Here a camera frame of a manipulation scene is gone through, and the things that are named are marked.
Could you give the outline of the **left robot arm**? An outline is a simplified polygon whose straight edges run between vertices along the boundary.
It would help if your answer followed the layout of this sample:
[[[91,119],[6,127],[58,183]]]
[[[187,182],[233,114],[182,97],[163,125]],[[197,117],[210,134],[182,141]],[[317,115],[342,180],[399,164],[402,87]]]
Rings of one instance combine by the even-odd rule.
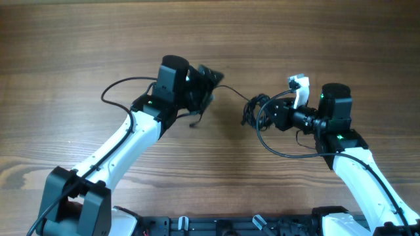
[[[112,205],[112,193],[133,163],[181,117],[203,115],[224,75],[164,56],[146,91],[124,107],[127,118],[84,161],[47,176],[39,214],[28,230],[38,235],[147,235],[142,216]]]

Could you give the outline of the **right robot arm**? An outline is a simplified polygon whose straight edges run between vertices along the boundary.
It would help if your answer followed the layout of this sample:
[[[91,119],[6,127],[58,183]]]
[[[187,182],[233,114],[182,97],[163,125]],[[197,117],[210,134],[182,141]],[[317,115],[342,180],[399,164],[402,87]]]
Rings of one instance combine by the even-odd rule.
[[[290,98],[288,92],[296,96]],[[350,88],[325,84],[318,108],[307,106],[308,86],[292,82],[288,92],[268,99],[258,116],[281,131],[294,127],[313,135],[313,157],[323,157],[346,184],[367,222],[362,226],[341,206],[318,207],[312,211],[311,230],[318,235],[418,235],[418,213],[395,192],[376,165],[367,142],[350,127]]]

